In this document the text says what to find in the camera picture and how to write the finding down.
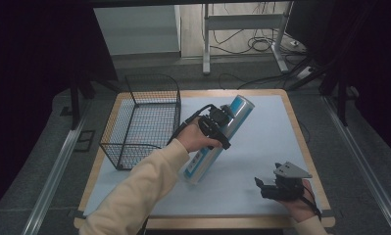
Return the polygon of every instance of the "beige sleeve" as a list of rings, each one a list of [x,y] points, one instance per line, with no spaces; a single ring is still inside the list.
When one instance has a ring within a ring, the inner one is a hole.
[[[136,234],[155,204],[173,188],[178,171],[188,160],[176,139],[155,150],[87,217],[79,234]]]
[[[300,223],[295,223],[294,226],[300,235],[327,235],[316,215]]]

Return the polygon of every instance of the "wall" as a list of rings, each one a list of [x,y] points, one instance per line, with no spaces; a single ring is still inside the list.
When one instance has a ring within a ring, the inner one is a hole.
[[[178,6],[94,9],[110,55],[180,51]]]

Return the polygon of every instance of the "hand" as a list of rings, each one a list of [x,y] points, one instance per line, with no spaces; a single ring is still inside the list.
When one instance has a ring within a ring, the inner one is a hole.
[[[312,186],[309,180],[303,179],[303,186],[306,187],[308,190],[305,189],[305,194],[303,195],[306,199],[308,199],[310,202],[314,202],[314,193],[312,191]],[[290,212],[290,215],[297,221],[302,222],[308,218],[311,218],[315,216],[315,213],[312,211],[312,209],[305,204],[300,199],[297,199],[295,201],[285,202],[285,201],[278,201],[282,205],[284,205]]]
[[[205,136],[198,126],[198,118],[190,122],[176,137],[185,147],[188,153],[198,151],[207,146],[222,147],[222,143],[216,139]]]

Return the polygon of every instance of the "blue cylindrical can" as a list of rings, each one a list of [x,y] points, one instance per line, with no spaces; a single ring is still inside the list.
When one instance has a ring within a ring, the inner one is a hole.
[[[222,134],[225,135],[228,140],[230,140],[235,132],[237,132],[238,128],[251,113],[254,107],[254,104],[245,97],[240,95],[235,97],[230,105],[234,118],[226,126],[223,126],[220,129]],[[183,173],[185,178],[191,183],[198,183],[221,152],[222,148],[214,148],[212,150],[209,148],[203,148],[198,151]]]

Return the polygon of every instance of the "metal wire basket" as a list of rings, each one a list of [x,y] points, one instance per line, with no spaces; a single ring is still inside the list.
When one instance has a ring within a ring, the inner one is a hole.
[[[180,124],[180,92],[162,74],[128,75],[100,141],[116,169],[132,169],[153,150],[165,147]]]

